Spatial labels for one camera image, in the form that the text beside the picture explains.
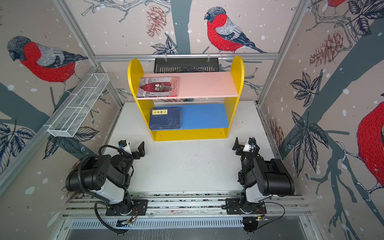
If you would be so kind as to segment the red Hamlet book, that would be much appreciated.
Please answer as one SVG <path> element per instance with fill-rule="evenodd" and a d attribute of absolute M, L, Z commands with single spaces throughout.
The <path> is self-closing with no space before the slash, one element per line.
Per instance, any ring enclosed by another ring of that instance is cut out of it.
<path fill-rule="evenodd" d="M 138 98 L 177 97 L 179 95 L 178 77 L 141 78 Z"/>

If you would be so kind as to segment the blue book yellow label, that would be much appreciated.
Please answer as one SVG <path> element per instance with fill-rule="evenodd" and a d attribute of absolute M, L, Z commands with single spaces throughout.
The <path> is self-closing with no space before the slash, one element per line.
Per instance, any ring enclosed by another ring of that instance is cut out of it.
<path fill-rule="evenodd" d="M 151 109 L 149 128 L 152 131 L 180 129 L 181 117 L 180 107 Z"/>

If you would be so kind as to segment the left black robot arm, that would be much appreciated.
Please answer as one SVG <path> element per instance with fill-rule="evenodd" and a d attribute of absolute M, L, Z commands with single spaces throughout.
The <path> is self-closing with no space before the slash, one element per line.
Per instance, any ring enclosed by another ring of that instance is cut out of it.
<path fill-rule="evenodd" d="M 134 174 L 133 162 L 145 156 L 145 142 L 132 151 L 126 140 L 118 146 L 103 145 L 97 155 L 85 157 L 69 173 L 65 188 L 101 200 L 107 206 L 133 207 L 128 192 Z"/>

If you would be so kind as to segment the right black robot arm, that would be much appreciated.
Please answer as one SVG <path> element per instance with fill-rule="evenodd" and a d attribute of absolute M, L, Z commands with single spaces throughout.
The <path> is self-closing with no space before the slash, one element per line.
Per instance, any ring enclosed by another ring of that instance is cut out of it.
<path fill-rule="evenodd" d="M 241 145 L 239 139 L 236 139 L 232 150 L 241 157 L 238 182 L 244 188 L 241 193 L 243 205 L 259 204 L 273 196 L 294 195 L 294 181 L 282 161 L 264 160 L 255 138 L 249 138 L 245 145 Z"/>

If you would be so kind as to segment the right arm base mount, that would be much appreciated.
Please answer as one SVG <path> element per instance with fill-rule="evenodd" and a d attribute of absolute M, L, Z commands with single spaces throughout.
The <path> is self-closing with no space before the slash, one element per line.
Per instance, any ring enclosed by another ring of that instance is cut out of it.
<path fill-rule="evenodd" d="M 225 199 L 225 204 L 221 208 L 228 215 L 266 215 L 267 210 L 264 204 L 249 203 L 240 198 Z"/>

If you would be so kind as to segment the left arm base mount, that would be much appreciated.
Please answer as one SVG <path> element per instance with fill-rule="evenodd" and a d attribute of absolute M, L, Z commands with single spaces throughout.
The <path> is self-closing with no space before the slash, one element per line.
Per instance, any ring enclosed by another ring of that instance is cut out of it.
<path fill-rule="evenodd" d="M 148 207 L 148 202 L 148 200 L 138 199 L 132 200 L 127 204 L 124 202 L 112 204 L 107 207 L 106 216 L 145 216 Z"/>

